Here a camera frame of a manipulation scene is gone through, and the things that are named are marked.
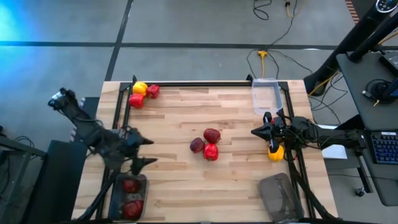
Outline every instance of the gray floor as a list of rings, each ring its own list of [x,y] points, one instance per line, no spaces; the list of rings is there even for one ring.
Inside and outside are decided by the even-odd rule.
[[[114,42],[126,4],[127,0],[2,1],[0,41]],[[270,44],[289,26],[283,4],[274,0],[264,9],[270,19],[262,21],[252,13],[250,0],[135,0],[123,42]],[[353,26],[344,0],[307,0],[278,44],[337,45]],[[112,47],[0,47],[0,125],[7,135],[26,135],[42,150],[47,150],[51,139],[68,141],[72,125],[47,102],[60,87],[75,90],[79,98],[99,96],[112,51]],[[250,73],[249,51],[122,48],[112,80],[130,80],[133,74],[141,80],[242,80]],[[313,71],[330,54],[328,50],[280,51]],[[299,80],[309,74],[291,59],[271,54],[280,67],[279,79]],[[260,76],[255,52],[249,60]],[[277,68],[270,57],[265,68],[265,76],[275,78]],[[347,89],[344,79],[335,86]],[[341,94],[331,89],[324,102],[331,103]],[[341,122],[357,113],[349,93],[330,107]],[[327,108],[313,115],[321,124],[338,124]],[[358,175],[353,170],[329,171]],[[354,187],[360,187],[359,179],[333,176],[330,182],[340,217],[394,223],[397,207],[384,207],[376,193],[362,198],[352,194]]]

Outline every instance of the black keyboard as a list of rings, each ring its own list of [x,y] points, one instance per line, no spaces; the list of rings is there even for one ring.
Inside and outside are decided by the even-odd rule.
[[[398,136],[372,134],[373,155],[377,164],[398,164]]]

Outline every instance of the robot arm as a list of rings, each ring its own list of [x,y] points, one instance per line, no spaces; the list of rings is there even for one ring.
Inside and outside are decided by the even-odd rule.
[[[117,132],[107,130],[100,121],[92,119],[79,106],[75,93],[61,88],[53,95],[48,105],[66,116],[76,127],[77,133],[91,153],[99,154],[111,170],[118,170],[122,164],[132,160],[131,173],[138,175],[141,169],[157,159],[138,158],[139,146],[154,142],[141,136],[137,129],[127,129],[127,139],[121,138]]]
[[[288,141],[293,148],[305,148],[308,143],[314,142],[321,150],[332,144],[341,144],[347,148],[365,148],[358,130],[323,129],[304,117],[285,118],[290,119],[290,125],[284,124],[280,116],[272,119],[270,112],[266,112],[263,119],[264,125],[253,129],[251,133],[271,143],[277,142],[276,138]],[[279,145],[271,144],[271,152],[277,147]]]

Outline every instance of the desk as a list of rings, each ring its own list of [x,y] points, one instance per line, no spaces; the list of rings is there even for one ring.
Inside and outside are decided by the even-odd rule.
[[[119,82],[105,82],[97,118],[106,128],[113,122]],[[312,118],[301,80],[289,81],[296,116]],[[140,155],[159,160],[142,171],[150,180],[143,222],[268,222],[257,192],[258,182],[270,175],[289,174],[285,161],[271,162],[264,140],[250,130],[262,125],[252,108],[251,88],[162,87],[158,99],[130,111],[129,125],[155,144],[142,146]],[[220,156],[205,161],[189,150],[205,128],[221,130]],[[310,186],[326,209],[337,216],[321,151],[303,150]],[[85,162],[73,217],[80,216],[100,190],[104,165],[99,156]],[[303,192],[300,196],[307,209]],[[104,214],[108,212],[109,196]]]
[[[337,55],[336,58],[360,115],[360,119],[355,121],[362,122],[363,126],[369,131],[396,131],[398,129],[398,119],[396,119],[398,102],[390,105],[378,104],[373,106],[373,102],[365,98],[361,93],[366,84],[373,79],[381,78],[391,81],[394,78],[393,74],[379,62],[379,57],[381,57],[379,53],[368,53],[364,55],[359,63],[351,62],[346,54]],[[350,122],[349,120],[347,123],[354,124],[356,127],[360,126],[355,121]],[[373,163],[369,149],[364,150],[363,156],[372,177],[398,180],[397,165]],[[396,194],[398,182],[376,178],[373,178],[373,182],[381,202],[385,206],[398,205],[398,195]]]
[[[378,104],[362,95],[366,84],[374,79],[392,81],[393,74],[379,62],[379,53],[364,55],[359,63],[351,62],[346,54],[337,55],[338,66],[344,75],[347,86],[353,96],[356,108],[364,127],[370,131],[388,131],[398,129],[398,102],[389,105]]]

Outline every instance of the wooden table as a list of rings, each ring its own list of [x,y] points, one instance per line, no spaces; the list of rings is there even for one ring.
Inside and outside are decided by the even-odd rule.
[[[312,119],[303,81],[288,83],[295,115]],[[97,118],[106,128],[112,126],[119,84],[103,85]],[[141,110],[131,110],[129,125],[155,142],[142,146],[140,155],[159,158],[142,171],[150,180],[143,222],[270,221],[257,184],[270,175],[289,175],[289,170],[285,161],[271,162],[267,143],[250,133],[262,125],[262,116],[252,108],[250,87],[162,87],[158,99],[149,100]],[[214,162],[189,149],[192,139],[203,137],[206,128],[221,132],[220,156]],[[337,216],[321,151],[307,148],[303,153],[312,191]],[[100,156],[86,160],[74,218],[85,211],[100,191],[103,169]],[[104,215],[108,212],[109,196],[110,191]],[[307,213],[302,191],[300,196]]]

